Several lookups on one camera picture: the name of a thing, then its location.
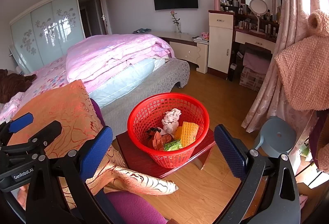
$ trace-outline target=blue gripper pad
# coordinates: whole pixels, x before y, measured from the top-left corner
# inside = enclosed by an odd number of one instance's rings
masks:
[[[102,128],[98,135],[93,139],[93,145],[87,152],[80,166],[80,178],[85,182],[86,179],[93,177],[104,155],[109,149],[113,140],[112,129],[108,126]]]
[[[20,118],[10,123],[8,131],[10,133],[17,133],[19,130],[22,130],[24,127],[27,127],[31,123],[33,123],[33,115],[31,113],[24,114]]]
[[[247,148],[241,140],[232,138],[222,124],[215,127],[213,134],[215,142],[230,167],[231,172],[235,177],[243,181],[247,175],[247,156],[243,150],[247,150]]]

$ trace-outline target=pink curtain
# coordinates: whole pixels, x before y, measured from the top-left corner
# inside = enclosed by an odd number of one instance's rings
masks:
[[[328,11],[329,1],[282,0],[280,28],[273,55],[308,36],[307,18],[317,9]],[[292,109],[286,100],[278,69],[272,58],[264,83],[241,126],[246,128],[247,132],[252,132],[274,115],[288,122],[296,130],[297,143],[291,151],[291,154],[294,154],[316,124],[316,112]]]

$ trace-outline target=light blue plastic stool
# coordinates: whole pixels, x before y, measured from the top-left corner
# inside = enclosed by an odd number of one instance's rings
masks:
[[[296,141],[296,132],[277,116],[271,116],[262,126],[254,142],[254,149],[262,147],[270,157],[288,154]]]

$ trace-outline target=brown plush blanket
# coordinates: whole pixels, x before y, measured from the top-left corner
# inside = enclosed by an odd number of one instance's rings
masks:
[[[7,103],[18,92],[25,92],[37,78],[36,74],[24,76],[0,69],[0,103]]]

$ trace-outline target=glass vase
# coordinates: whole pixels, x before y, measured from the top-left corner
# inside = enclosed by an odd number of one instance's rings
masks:
[[[178,24],[175,24],[176,26],[176,34],[181,34],[182,33],[182,25],[179,22]]]

